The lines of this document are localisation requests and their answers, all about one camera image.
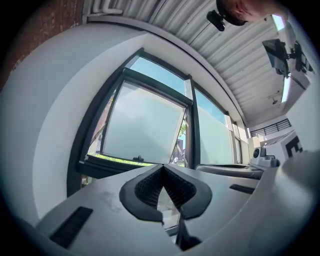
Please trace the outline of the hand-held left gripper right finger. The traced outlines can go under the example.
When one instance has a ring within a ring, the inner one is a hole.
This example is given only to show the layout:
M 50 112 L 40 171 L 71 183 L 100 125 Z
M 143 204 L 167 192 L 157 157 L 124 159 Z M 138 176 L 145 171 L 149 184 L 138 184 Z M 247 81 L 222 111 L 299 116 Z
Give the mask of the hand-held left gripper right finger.
M 236 216 L 259 180 L 247 172 L 212 166 L 198 170 L 163 167 L 165 188 L 179 211 L 177 224 L 166 229 L 176 241 L 204 241 Z

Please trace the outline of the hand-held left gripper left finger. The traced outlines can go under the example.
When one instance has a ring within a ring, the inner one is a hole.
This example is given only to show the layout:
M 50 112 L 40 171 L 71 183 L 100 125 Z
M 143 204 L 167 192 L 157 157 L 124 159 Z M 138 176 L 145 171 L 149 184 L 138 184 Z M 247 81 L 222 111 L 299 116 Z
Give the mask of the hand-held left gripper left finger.
M 139 220 L 120 202 L 121 187 L 151 166 L 98 179 L 49 211 L 36 228 L 50 237 L 78 208 L 93 212 L 68 248 L 80 256 L 175 256 L 179 248 L 160 222 Z

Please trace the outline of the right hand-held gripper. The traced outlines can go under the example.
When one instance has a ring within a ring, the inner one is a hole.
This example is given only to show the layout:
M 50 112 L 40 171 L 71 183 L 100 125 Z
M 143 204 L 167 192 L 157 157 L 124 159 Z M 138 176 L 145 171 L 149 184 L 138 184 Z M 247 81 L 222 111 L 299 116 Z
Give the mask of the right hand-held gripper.
M 279 167 L 287 159 L 301 153 L 303 148 L 296 132 L 267 140 L 253 151 L 249 164 L 264 169 Z M 261 179 L 263 171 L 246 164 L 199 164 L 197 171 L 246 179 Z

